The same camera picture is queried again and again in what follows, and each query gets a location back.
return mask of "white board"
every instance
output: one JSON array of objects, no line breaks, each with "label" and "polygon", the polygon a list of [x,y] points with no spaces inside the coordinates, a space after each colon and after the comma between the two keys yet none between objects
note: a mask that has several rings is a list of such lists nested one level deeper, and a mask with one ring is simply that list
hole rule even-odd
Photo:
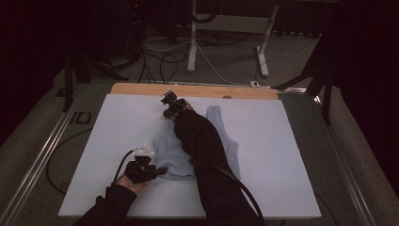
[{"label": "white board", "polygon": [[[319,207],[280,100],[185,98],[204,115],[220,105],[226,131],[239,143],[241,182],[265,218],[318,218]],[[82,154],[59,215],[79,217],[112,182],[124,155],[153,138],[167,119],[157,96],[108,94]],[[157,178],[140,192],[129,217],[202,218],[197,184]]]}]

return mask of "black sleeve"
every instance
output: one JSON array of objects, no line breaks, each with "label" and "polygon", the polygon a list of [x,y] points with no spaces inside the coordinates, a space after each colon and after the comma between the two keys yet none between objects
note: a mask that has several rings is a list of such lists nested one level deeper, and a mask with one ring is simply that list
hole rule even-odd
[{"label": "black sleeve", "polygon": [[[192,157],[231,171],[226,166],[220,137],[208,120],[185,110],[176,118],[175,133],[182,141],[183,149]],[[195,167],[194,172],[208,225],[263,225],[240,186],[230,177],[209,166]]]},{"label": "black sleeve", "polygon": [[119,226],[127,222],[127,213],[136,199],[135,192],[124,186],[114,185],[108,188],[106,198],[99,196],[74,226]]}]

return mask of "black device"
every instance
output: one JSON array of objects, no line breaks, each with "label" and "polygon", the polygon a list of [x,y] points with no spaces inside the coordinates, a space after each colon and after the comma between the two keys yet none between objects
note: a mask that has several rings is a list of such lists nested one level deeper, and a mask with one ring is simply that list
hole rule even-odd
[{"label": "black device", "polygon": [[177,95],[171,90],[167,91],[164,94],[164,99],[161,102],[164,105],[169,105],[169,108],[164,111],[164,116],[166,118],[170,118],[174,116],[176,113],[180,113],[184,110],[184,108],[188,105],[188,102],[185,99],[177,99]]},{"label": "black device", "polygon": [[167,173],[168,168],[157,168],[155,165],[150,165],[150,162],[151,158],[148,156],[136,156],[135,161],[127,164],[124,173],[133,184],[147,182]]},{"label": "black device", "polygon": [[143,145],[138,149],[131,150],[123,157],[112,184],[115,184],[118,181],[120,168],[122,167],[126,157],[130,154],[133,154],[135,160],[130,161],[126,165],[124,175],[126,175],[133,184],[147,182],[155,179],[159,175],[167,173],[168,168],[157,168],[155,165],[150,165],[152,160],[150,156],[153,156],[153,152],[151,152],[147,146]]}]

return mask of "cable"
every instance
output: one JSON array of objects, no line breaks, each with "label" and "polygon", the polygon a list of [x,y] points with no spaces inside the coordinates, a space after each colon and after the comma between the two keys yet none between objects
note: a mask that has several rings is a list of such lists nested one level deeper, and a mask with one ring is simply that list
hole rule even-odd
[{"label": "cable", "polygon": [[258,217],[260,219],[260,221],[263,223],[263,225],[265,225],[264,223],[264,219],[263,219],[263,214],[262,214],[262,210],[259,207],[258,203],[256,202],[255,198],[252,196],[252,194],[249,192],[249,190],[247,189],[246,186],[244,186],[243,183],[241,183],[233,174],[225,171],[222,168],[216,167],[216,166],[212,166],[213,169],[218,170],[219,172],[223,173],[224,175],[226,175],[227,177],[229,177],[230,179],[232,179],[236,184],[238,184],[240,186],[241,189],[244,190],[244,192],[247,194],[247,196],[249,197],[249,199],[251,200],[253,206],[255,207],[255,210],[258,214]]},{"label": "cable", "polygon": [[152,49],[147,43],[144,42],[144,45],[146,45],[147,48],[149,48],[149,49],[151,49],[151,50],[153,50],[153,51],[155,51],[155,52],[167,52],[167,51],[170,51],[170,50],[172,50],[172,49],[176,49],[177,47],[179,47],[179,46],[181,46],[181,45],[184,45],[184,44],[191,44],[191,41],[186,41],[186,42],[177,44],[177,45],[175,45],[175,46],[173,46],[173,47],[171,47],[171,48],[169,48],[169,49],[166,49],[166,50]]},{"label": "cable", "polygon": [[226,79],[224,79],[218,72],[217,70],[214,68],[214,66],[212,66],[211,62],[209,62],[208,58],[206,57],[206,55],[202,52],[202,49],[200,48],[199,45],[197,45],[197,47],[199,47],[200,52],[202,53],[203,57],[205,58],[206,62],[208,62],[209,66],[211,66],[211,68],[214,70],[214,72],[217,74],[217,76],[219,76],[220,79],[222,79],[224,82],[231,84],[231,85],[237,85],[237,86],[245,86],[246,84],[239,84],[239,83],[233,83],[230,82]]},{"label": "cable", "polygon": [[50,176],[50,162],[51,162],[51,160],[52,160],[54,154],[56,153],[56,151],[57,151],[63,144],[65,144],[66,142],[70,141],[71,139],[73,139],[73,138],[75,138],[75,137],[78,137],[78,136],[80,136],[80,135],[82,135],[82,134],[84,134],[84,133],[86,133],[86,132],[88,132],[88,131],[90,131],[90,130],[92,130],[92,129],[93,129],[93,128],[89,128],[89,129],[87,129],[87,130],[84,130],[84,131],[82,131],[82,132],[76,134],[76,135],[73,135],[72,137],[69,137],[69,138],[65,139],[64,141],[62,141],[61,143],[59,143],[59,144],[54,148],[53,152],[52,152],[52,153],[50,154],[50,156],[49,156],[49,159],[48,159],[47,164],[46,164],[46,177],[47,177],[47,180],[49,181],[50,185],[51,185],[53,188],[55,188],[57,191],[59,191],[60,193],[62,193],[62,194],[64,194],[64,195],[67,194],[67,192],[65,192],[64,190],[62,190],[62,189],[59,188],[58,186],[56,186],[56,184],[55,184],[55,183],[53,182],[53,180],[51,179],[51,176]]},{"label": "cable", "polygon": [[118,167],[117,173],[115,174],[114,181],[112,182],[112,185],[114,185],[114,184],[118,181],[118,179],[119,179],[118,176],[120,175],[120,169],[122,168],[124,161],[125,161],[126,158],[127,158],[131,153],[133,153],[135,150],[137,150],[137,149],[134,149],[134,150],[129,151],[129,152],[122,158],[122,160],[120,161],[120,166]]}]

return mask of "fingers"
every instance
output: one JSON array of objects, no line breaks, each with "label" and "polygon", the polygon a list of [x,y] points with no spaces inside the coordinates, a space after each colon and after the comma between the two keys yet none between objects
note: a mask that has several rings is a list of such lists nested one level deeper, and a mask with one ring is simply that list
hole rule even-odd
[{"label": "fingers", "polygon": [[142,189],[147,187],[151,181],[143,182],[143,183],[138,183],[138,184],[133,184],[131,180],[126,175],[123,175],[120,177],[120,179],[116,182],[117,185],[124,186],[131,191],[135,192],[135,194],[138,194]]}]

